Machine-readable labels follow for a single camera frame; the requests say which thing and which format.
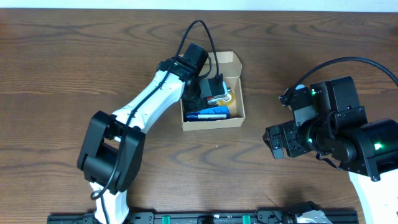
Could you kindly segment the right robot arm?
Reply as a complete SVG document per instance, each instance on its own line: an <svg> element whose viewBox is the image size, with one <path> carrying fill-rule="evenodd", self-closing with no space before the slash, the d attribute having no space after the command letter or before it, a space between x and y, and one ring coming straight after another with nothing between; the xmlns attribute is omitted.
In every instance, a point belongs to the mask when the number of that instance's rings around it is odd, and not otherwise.
<svg viewBox="0 0 398 224"><path fill-rule="evenodd" d="M288 106L293 120L263 135L273 157L316 152L348 172L367 223L397 223L397 122L368 122L351 77L300 85Z"/></svg>

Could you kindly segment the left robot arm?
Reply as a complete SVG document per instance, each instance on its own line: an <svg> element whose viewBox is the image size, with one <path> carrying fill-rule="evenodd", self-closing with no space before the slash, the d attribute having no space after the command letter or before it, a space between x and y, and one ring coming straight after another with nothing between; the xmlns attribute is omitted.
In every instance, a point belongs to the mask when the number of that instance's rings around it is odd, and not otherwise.
<svg viewBox="0 0 398 224"><path fill-rule="evenodd" d="M162 113L182 101L188 112L202 110L200 72L209 59L190 44L183 56L160 62L150 84L126 106L90 119L77 167L90 182L97 223L124 223L129 215L127 189L140 169L146 134Z"/></svg>

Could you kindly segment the blue white whiteboard marker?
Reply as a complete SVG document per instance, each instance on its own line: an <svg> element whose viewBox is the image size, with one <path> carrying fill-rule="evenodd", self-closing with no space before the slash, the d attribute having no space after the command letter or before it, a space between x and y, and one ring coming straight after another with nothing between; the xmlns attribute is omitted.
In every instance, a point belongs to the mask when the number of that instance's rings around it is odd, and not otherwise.
<svg viewBox="0 0 398 224"><path fill-rule="evenodd" d="M228 119L228 114L186 114L187 121L205 121L205 120L220 120Z"/></svg>

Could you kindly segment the cardboard box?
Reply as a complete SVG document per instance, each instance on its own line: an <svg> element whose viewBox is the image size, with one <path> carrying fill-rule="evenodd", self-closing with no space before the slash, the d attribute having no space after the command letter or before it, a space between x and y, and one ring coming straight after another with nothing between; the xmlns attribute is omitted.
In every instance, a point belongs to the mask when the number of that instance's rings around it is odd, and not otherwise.
<svg viewBox="0 0 398 224"><path fill-rule="evenodd" d="M241 127L246 118L240 79L242 64L233 51L217 52L216 56L218 58L219 72L223 74L223 81L226 83L226 87L230 88L233 93L231 102L226 104L229 111L229 119L187 121L181 101L182 128L184 131Z"/></svg>

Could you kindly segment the blue plastic block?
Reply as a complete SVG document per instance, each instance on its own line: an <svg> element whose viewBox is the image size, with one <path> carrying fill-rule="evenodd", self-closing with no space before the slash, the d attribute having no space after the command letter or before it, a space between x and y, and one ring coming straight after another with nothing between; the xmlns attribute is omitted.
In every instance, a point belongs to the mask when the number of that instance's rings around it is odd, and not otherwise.
<svg viewBox="0 0 398 224"><path fill-rule="evenodd" d="M228 119L230 119L230 113L229 113L229 109L227 106L216 106L216 107L206 108L206 109L203 109L200 111L186 113L186 114L228 114L229 115Z"/></svg>

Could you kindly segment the yellow tape roll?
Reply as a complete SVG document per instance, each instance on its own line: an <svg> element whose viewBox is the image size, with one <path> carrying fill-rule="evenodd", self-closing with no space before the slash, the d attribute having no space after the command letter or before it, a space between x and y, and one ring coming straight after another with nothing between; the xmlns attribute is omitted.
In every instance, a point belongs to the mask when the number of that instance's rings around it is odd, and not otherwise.
<svg viewBox="0 0 398 224"><path fill-rule="evenodd" d="M234 103L234 101L235 101L234 92L229 91L224 98L217 101L217 104L220 106L230 106Z"/></svg>

